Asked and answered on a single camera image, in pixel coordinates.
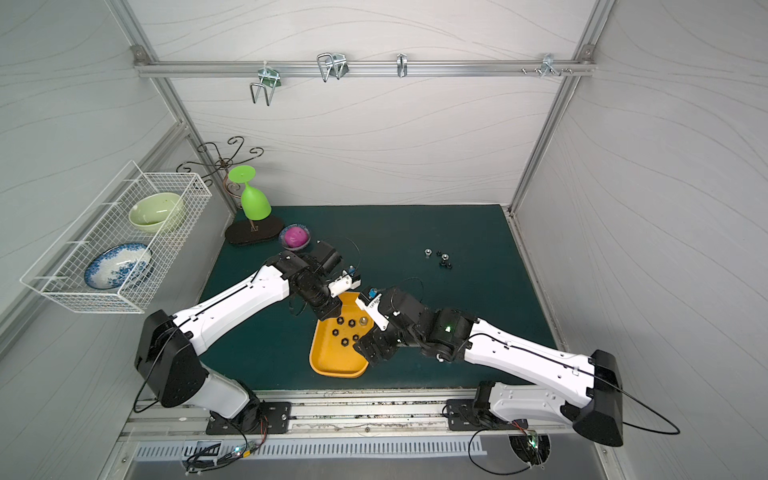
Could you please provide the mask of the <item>yellow plastic storage box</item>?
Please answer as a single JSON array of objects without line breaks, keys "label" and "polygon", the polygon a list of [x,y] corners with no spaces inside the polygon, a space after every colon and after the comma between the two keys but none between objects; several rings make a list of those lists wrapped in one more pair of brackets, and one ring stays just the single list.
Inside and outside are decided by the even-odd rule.
[{"label": "yellow plastic storage box", "polygon": [[[338,325],[338,317],[318,320],[309,354],[309,363],[311,368],[319,375],[353,379],[364,374],[368,368],[368,361],[360,355],[354,348],[356,342],[352,341],[352,336],[357,334],[362,336],[367,334],[374,326],[373,321],[361,310],[355,303],[358,297],[357,292],[342,293],[339,298],[342,301],[341,313],[338,317],[344,317],[345,323]],[[361,318],[367,318],[368,324],[361,326]],[[348,321],[354,319],[356,326],[350,328]],[[338,336],[332,335],[332,330],[338,329]],[[341,340],[347,338],[350,345],[344,347]]]}]

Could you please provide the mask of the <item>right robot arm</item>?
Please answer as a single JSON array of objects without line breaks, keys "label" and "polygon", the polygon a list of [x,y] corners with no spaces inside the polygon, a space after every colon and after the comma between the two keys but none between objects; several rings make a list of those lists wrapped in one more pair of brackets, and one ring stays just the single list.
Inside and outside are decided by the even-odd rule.
[{"label": "right robot arm", "polygon": [[356,304],[373,323],[354,345],[370,365],[410,347],[441,363],[464,361],[493,368],[544,392],[518,398],[506,384],[484,382],[473,406],[480,422],[549,420],[570,425],[592,442],[623,445],[622,382],[614,355],[603,350],[583,355],[549,348],[459,309],[431,310],[397,287],[370,289],[359,294]]}]

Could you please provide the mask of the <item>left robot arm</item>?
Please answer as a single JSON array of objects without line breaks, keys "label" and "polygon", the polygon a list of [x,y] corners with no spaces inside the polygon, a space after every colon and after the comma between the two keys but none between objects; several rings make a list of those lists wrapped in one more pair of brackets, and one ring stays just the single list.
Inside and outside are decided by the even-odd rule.
[{"label": "left robot arm", "polygon": [[338,315],[340,295],[360,285],[355,269],[332,276],[339,261],[336,250],[328,245],[320,256],[283,251],[202,303],[174,314],[152,313],[144,321],[135,357],[143,386],[164,408],[192,405],[228,420],[257,415],[256,395],[206,367],[200,356],[242,322],[291,295],[304,299],[320,320]]}]

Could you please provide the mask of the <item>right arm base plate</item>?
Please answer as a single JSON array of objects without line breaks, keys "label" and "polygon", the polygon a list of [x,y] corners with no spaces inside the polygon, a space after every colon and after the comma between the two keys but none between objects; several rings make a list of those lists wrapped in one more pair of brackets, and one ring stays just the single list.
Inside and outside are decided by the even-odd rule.
[{"label": "right arm base plate", "polygon": [[526,420],[515,422],[501,420],[489,411],[476,409],[470,399],[449,399],[441,410],[441,415],[447,420],[450,431],[513,431],[522,432],[529,428]]}]

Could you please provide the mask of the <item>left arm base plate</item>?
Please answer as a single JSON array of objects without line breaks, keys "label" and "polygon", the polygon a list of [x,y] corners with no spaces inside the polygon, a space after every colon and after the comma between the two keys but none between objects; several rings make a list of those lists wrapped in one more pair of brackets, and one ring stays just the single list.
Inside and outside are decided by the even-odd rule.
[{"label": "left arm base plate", "polygon": [[213,436],[285,434],[289,429],[291,410],[290,402],[261,401],[258,406],[247,405],[233,419],[211,412],[205,433]]}]

